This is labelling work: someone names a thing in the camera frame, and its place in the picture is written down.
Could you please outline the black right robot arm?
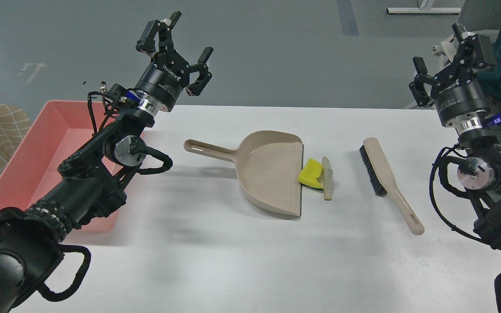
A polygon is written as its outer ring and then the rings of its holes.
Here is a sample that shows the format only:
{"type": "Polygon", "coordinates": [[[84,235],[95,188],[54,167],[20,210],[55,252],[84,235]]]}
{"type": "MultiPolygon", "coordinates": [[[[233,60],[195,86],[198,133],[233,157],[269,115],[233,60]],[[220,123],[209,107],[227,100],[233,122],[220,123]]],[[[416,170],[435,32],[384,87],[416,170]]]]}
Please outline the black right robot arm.
{"type": "Polygon", "coordinates": [[[477,75],[493,68],[496,60],[489,37],[452,26],[451,59],[429,75],[421,57],[410,91],[418,107],[434,106],[440,123],[458,134],[453,147],[440,150],[433,163],[429,195],[434,210],[451,230],[501,251],[501,106],[492,104],[477,75]],[[458,228],[440,212],[434,198],[434,180],[451,194],[469,200],[477,219],[474,234],[458,228]]]}

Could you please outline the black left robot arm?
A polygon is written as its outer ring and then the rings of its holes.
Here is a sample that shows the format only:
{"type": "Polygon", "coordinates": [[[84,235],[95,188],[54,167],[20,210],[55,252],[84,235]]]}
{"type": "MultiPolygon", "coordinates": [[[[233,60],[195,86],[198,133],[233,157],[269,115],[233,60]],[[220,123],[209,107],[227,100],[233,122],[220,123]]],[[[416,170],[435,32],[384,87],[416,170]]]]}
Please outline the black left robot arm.
{"type": "Polygon", "coordinates": [[[212,47],[193,65],[175,50],[171,32],[181,15],[176,11],[147,23],[135,48],[150,63],[134,88],[102,83],[88,93],[93,134],[58,166],[61,181],[27,210],[0,210],[0,313],[34,293],[50,302],[71,297],[86,276],[91,252],[63,244],[66,236],[122,207],[136,174],[160,174],[173,166],[141,135],[159,111],[172,111],[182,91],[197,97],[212,77],[207,66],[212,47]]]}

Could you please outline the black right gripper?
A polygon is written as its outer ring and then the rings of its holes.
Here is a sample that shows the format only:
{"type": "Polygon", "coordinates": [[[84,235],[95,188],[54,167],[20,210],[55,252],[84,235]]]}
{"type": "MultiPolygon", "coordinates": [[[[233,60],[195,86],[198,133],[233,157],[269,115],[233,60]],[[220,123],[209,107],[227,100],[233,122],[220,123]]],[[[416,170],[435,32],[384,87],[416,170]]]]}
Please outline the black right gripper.
{"type": "Polygon", "coordinates": [[[454,127],[461,117],[485,116],[491,105],[472,73],[488,69],[488,36],[470,32],[460,23],[452,24],[457,46],[445,41],[444,56],[448,62],[434,77],[428,74],[422,57],[412,58],[416,74],[409,89],[418,107],[436,106],[440,123],[454,127]],[[425,85],[432,87],[431,96],[425,85]]]}

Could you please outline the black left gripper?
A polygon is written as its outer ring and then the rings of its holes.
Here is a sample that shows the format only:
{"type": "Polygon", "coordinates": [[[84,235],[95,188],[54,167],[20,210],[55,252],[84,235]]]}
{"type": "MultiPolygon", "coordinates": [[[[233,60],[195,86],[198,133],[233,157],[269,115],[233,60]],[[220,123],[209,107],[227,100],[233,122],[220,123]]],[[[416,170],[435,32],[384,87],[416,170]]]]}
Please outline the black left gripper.
{"type": "MultiPolygon", "coordinates": [[[[180,11],[173,12],[164,20],[151,20],[145,26],[136,50],[148,56],[156,53],[171,54],[174,43],[171,30],[181,18],[180,11]]],[[[190,97],[198,97],[212,78],[207,62],[213,53],[213,47],[206,47],[195,65],[189,65],[181,56],[176,55],[172,61],[155,57],[135,85],[135,93],[140,99],[146,99],[159,108],[170,112],[177,103],[182,91],[190,97]],[[189,83],[190,74],[198,73],[197,79],[189,83]]]]}

